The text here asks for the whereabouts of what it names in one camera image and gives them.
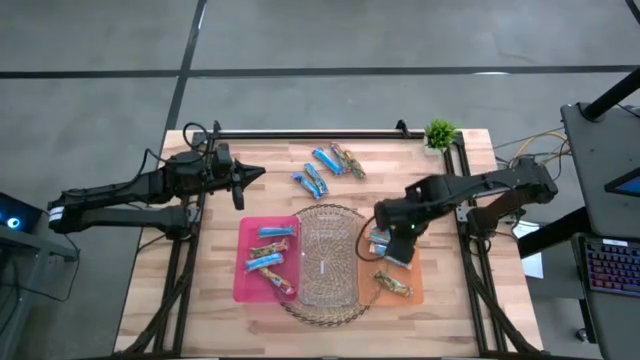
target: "computer monitor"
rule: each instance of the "computer monitor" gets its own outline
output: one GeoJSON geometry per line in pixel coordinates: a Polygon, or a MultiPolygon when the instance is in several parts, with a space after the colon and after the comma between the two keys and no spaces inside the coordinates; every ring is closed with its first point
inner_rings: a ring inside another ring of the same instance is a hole
{"type": "Polygon", "coordinates": [[[31,234],[41,215],[40,209],[0,192],[0,226],[31,234]]]}
{"type": "Polygon", "coordinates": [[[637,168],[604,186],[610,193],[640,197],[640,168],[637,168]]]}

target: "rgb keyboard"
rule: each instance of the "rgb keyboard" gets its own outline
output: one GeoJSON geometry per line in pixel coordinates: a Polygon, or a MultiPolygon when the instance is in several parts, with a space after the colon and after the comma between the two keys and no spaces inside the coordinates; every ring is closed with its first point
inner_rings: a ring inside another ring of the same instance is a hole
{"type": "Polygon", "coordinates": [[[640,248],[585,242],[592,290],[640,296],[640,248]]]}

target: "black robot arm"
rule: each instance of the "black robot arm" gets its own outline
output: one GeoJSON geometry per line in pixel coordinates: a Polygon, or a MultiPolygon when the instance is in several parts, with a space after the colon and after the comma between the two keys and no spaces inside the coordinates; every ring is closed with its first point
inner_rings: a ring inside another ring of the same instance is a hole
{"type": "Polygon", "coordinates": [[[216,122],[214,132],[207,133],[200,144],[204,146],[188,143],[190,151],[171,156],[163,160],[161,168],[139,173],[128,182],[63,191],[47,206],[49,227],[66,234],[91,226],[149,226],[165,232],[169,239],[177,239],[189,235],[190,224],[200,214],[188,207],[190,196],[228,190],[232,191],[236,209],[244,209],[244,188],[265,169],[234,161],[225,143],[214,145],[219,130],[216,122]],[[155,210],[105,209],[134,201],[164,204],[174,197],[180,198],[182,205],[155,210]]]}
{"type": "Polygon", "coordinates": [[[532,159],[522,159],[510,169],[473,176],[431,175],[405,188],[405,197],[375,204],[376,225],[391,230],[385,256],[409,263],[416,239],[429,223],[453,211],[461,203],[502,194],[496,201],[467,213],[470,235],[486,236],[498,220],[525,204],[548,203],[558,188],[547,169],[532,159]]]}

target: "candy bar wrapper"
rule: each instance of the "candy bar wrapper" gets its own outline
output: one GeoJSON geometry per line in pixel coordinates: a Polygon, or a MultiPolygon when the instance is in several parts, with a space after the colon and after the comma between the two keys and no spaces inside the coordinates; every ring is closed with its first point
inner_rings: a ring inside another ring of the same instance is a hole
{"type": "Polygon", "coordinates": [[[396,264],[396,265],[400,266],[400,267],[403,267],[403,268],[405,268],[405,269],[407,269],[407,270],[411,270],[411,264],[405,264],[405,263],[403,263],[403,262],[402,262],[402,261],[400,261],[400,260],[397,260],[397,259],[392,258],[391,256],[385,256],[384,258],[385,258],[385,259],[387,259],[387,260],[389,260],[390,262],[392,262],[392,263],[394,263],[394,264],[396,264]]]}
{"type": "Polygon", "coordinates": [[[289,236],[289,235],[294,235],[293,226],[285,226],[285,227],[264,226],[258,230],[259,239],[262,239],[265,237],[289,236]]]}
{"type": "Polygon", "coordinates": [[[306,163],[304,164],[304,169],[307,170],[307,174],[309,174],[309,176],[313,178],[313,181],[316,183],[316,187],[318,188],[318,190],[320,190],[320,194],[328,194],[329,188],[327,187],[327,183],[324,182],[322,176],[318,174],[316,168],[314,168],[313,165],[306,163]]]}
{"type": "Polygon", "coordinates": [[[398,294],[400,296],[409,297],[413,295],[413,290],[407,285],[401,283],[400,281],[390,277],[386,273],[382,271],[378,271],[373,278],[376,279],[379,283],[381,283],[387,290],[398,294]]]}
{"type": "Polygon", "coordinates": [[[349,168],[351,169],[353,175],[355,175],[358,179],[364,179],[367,174],[364,173],[364,170],[362,170],[362,166],[360,166],[360,163],[358,162],[358,160],[356,160],[356,157],[353,155],[353,153],[349,150],[345,150],[343,154],[347,158],[347,164],[349,165],[349,168]]]}
{"type": "Polygon", "coordinates": [[[261,258],[247,260],[245,263],[244,270],[245,272],[250,272],[256,269],[260,269],[263,267],[278,265],[284,262],[284,258],[280,253],[273,253],[271,255],[263,256],[261,258]]]}
{"type": "Polygon", "coordinates": [[[378,227],[371,229],[369,233],[369,241],[375,244],[387,245],[391,240],[391,233],[389,230],[382,231],[378,227]]]}
{"type": "Polygon", "coordinates": [[[318,200],[322,197],[320,190],[318,190],[318,188],[311,181],[309,181],[306,177],[304,177],[304,175],[300,173],[294,173],[291,177],[295,181],[300,183],[300,185],[302,185],[303,188],[307,189],[307,191],[310,192],[311,195],[313,195],[314,199],[318,200]]]}
{"type": "Polygon", "coordinates": [[[289,241],[287,239],[282,239],[280,242],[275,242],[273,244],[269,244],[267,246],[262,246],[258,248],[251,248],[249,252],[251,257],[256,259],[259,257],[271,255],[277,252],[283,252],[289,250],[289,241]]]}
{"type": "Polygon", "coordinates": [[[369,245],[369,252],[376,256],[384,256],[384,252],[387,251],[387,247],[381,244],[369,245]]]}
{"type": "Polygon", "coordinates": [[[329,170],[331,170],[331,172],[333,172],[335,175],[342,175],[344,173],[344,170],[342,169],[340,164],[333,161],[333,159],[331,159],[329,155],[327,155],[327,153],[325,153],[324,150],[322,150],[322,148],[317,148],[313,150],[311,153],[318,160],[322,161],[322,163],[325,164],[329,168],[329,170]]]}
{"type": "Polygon", "coordinates": [[[280,275],[275,274],[267,268],[260,268],[259,271],[262,276],[269,279],[271,283],[285,293],[285,295],[293,295],[296,292],[296,289],[291,285],[291,283],[281,278],[280,275]]]}
{"type": "Polygon", "coordinates": [[[344,151],[342,151],[342,149],[340,148],[340,145],[338,145],[337,143],[331,143],[329,147],[331,147],[331,151],[333,151],[333,153],[338,158],[338,162],[340,163],[340,166],[342,167],[344,172],[351,171],[351,169],[349,168],[349,162],[347,161],[347,157],[344,156],[344,151]]]}

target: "wooden tabletop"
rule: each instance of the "wooden tabletop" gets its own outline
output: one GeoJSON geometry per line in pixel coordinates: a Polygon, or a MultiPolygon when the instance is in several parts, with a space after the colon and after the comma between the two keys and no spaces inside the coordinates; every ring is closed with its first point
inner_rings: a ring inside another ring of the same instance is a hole
{"type": "MultiPolygon", "coordinates": [[[[487,130],[463,130],[472,173],[494,170],[487,130]]],[[[239,304],[232,298],[238,223],[245,216],[291,215],[317,204],[291,173],[316,163],[311,150],[329,140],[227,141],[234,157],[267,173],[244,193],[245,210],[235,211],[231,196],[206,199],[198,257],[187,318],[183,356],[471,356],[477,355],[471,310],[453,215],[433,221],[418,240],[424,302],[406,307],[373,307],[356,321],[320,328],[294,319],[277,304],[239,304]]],[[[340,140],[367,173],[334,177],[318,165],[330,195],[319,202],[340,204],[366,217],[376,201],[404,195],[404,187],[434,173],[444,173],[442,158],[427,156],[422,140],[340,140]]],[[[179,131],[167,134],[163,157],[188,148],[179,131]]],[[[141,244],[160,233],[145,229],[141,244]]],[[[171,243],[158,241],[136,259],[116,350],[130,345],[157,310],[162,297],[171,243]]],[[[526,339],[542,348],[516,243],[497,236],[489,253],[498,301],[526,339]]],[[[491,323],[483,318],[490,348],[491,323]]],[[[167,329],[173,336],[173,323],[167,329]]]]}

